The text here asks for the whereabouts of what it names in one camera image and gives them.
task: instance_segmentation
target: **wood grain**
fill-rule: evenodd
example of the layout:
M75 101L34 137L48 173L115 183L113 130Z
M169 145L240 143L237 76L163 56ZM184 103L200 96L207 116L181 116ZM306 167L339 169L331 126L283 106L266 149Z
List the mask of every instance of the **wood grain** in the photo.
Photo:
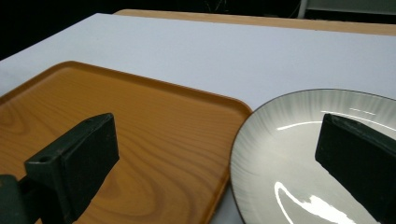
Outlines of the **wood grain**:
M62 63L0 98L0 173L87 117L115 116L120 161L77 223L207 223L229 179L243 103L148 78Z
M396 25L346 22L346 21L313 21L267 17L249 17L236 15L205 14L174 11L151 11L124 9L115 13L121 16L136 16L146 18L161 18L184 21L208 21L231 24L273 26L306 30L335 31L369 35L396 35Z

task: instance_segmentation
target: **plate glaze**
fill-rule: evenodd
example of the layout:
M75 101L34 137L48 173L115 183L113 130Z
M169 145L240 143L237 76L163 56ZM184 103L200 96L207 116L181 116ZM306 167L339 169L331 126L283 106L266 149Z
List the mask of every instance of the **plate glaze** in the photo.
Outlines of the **plate glaze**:
M275 98L242 125L231 179L246 223L377 223L315 161L325 113L396 138L396 102L357 91L298 91Z

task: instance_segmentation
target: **table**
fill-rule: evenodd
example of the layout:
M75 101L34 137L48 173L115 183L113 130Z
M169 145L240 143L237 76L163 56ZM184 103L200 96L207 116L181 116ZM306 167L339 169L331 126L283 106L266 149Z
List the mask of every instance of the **table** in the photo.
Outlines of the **table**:
M231 96L253 110L306 89L396 98L395 35L386 24L127 9L93 15L1 61L0 94L79 61ZM230 189L212 223L242 223Z

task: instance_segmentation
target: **dark background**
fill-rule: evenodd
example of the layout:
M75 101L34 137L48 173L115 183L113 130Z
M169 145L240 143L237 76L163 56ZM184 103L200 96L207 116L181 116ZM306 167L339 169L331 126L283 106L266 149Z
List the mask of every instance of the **dark background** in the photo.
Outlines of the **dark background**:
M295 18L300 0L59 0L0 1L0 60L95 13L149 9ZM308 19L396 23L394 17L307 11Z

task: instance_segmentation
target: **wooden table edge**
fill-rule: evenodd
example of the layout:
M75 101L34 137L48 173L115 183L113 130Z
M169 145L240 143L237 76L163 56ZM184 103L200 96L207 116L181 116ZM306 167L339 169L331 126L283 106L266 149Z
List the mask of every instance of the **wooden table edge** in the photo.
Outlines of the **wooden table edge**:
M281 19L266 17L250 17L237 15L206 14L175 11L154 11L123 9L114 13L121 16L134 16L183 21L208 21L231 24L261 25L306 30L346 32L368 35L396 35L396 25L380 23L363 23L349 21L313 21L299 19Z

